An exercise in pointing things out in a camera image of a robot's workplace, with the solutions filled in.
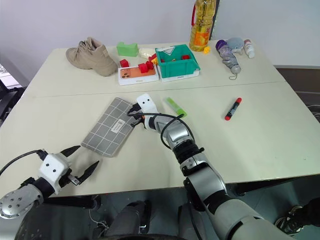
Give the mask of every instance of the bottle label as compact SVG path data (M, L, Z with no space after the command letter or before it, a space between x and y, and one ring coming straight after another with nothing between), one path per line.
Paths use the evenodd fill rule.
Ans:
M196 31L194 37L194 45L206 46L209 41L211 27L207 27L204 32Z

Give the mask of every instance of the black cable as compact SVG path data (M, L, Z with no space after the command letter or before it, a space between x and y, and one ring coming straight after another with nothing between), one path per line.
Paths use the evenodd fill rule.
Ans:
M160 133L160 139L161 142L163 143L163 145L165 145L168 149L171 149L170 146L168 146L165 141L164 141L164 132L166 130L167 127L169 127L170 124L172 124L174 121L178 120L180 123L182 123L185 128L188 130L188 132L190 133L191 137L193 138L193 141L195 141L195 137L190 129L190 127L180 118L182 118L184 116L184 114L180 114L179 116L173 116L173 115L169 115L169 114L163 114L163 113L132 113L132 114L127 114L129 117L134 117L134 116L143 116L143 115L148 115L148 116L163 116L163 117L168 117L168 118L172 118L171 121L169 121L164 128L162 129L161 133Z
M0 170L0 176L1 174L11 165L13 164L14 162L18 161L19 159L25 157L25 156L28 156L30 154L36 154L38 153L39 151L42 151L42 150L33 150L33 151L29 151L29 152L26 152L20 156L17 156L16 158L14 158L13 160L11 160L10 162L8 162L1 170Z
M201 237L201 235L200 235L200 232L199 232L199 230L198 230L198 228L197 228L197 225L196 225L196 223L195 223L194 215L192 214L192 209L191 209L192 203L191 203L191 201L189 201L189 195L188 195L188 193L186 194L186 197L187 197L187 201L188 201L187 204L188 204L188 209L189 209L189 214L190 214L190 218L191 218L191 223L192 223L193 229L194 229L195 234L196 234L196 236L198 237L198 239L199 239L199 240L202 240L202 237Z

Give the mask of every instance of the red marker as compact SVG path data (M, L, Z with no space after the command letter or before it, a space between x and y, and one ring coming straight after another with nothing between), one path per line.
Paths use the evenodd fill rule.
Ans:
M239 106L239 104L241 103L242 98L238 97L237 100L235 101L235 103L232 105L232 107L230 108L230 110L228 111L228 113L225 115L224 119L229 121L231 119L231 117L235 114L235 111L237 109L237 107Z

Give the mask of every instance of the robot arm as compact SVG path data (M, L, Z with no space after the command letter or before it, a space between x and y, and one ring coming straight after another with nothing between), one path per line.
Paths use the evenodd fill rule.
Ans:
M0 239L14 239L26 214L51 195L58 195L69 183L80 185L96 169L99 161L84 171L81 177L71 175L71 162L67 158L80 146L73 146L56 154L44 150L36 153L43 160L35 180L30 177L21 186L0 199Z
M137 103L143 113L158 113L148 94L138 97ZM194 208L206 211L221 240L292 239L243 201L228 196L222 177L181 121L168 116L145 115L144 124L147 129L161 133L168 142L186 177L183 184Z

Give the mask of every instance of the black chair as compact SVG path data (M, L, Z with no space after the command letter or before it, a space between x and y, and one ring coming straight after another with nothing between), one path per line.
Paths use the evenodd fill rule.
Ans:
M18 88L8 89L0 80L0 120L4 121L22 95Z

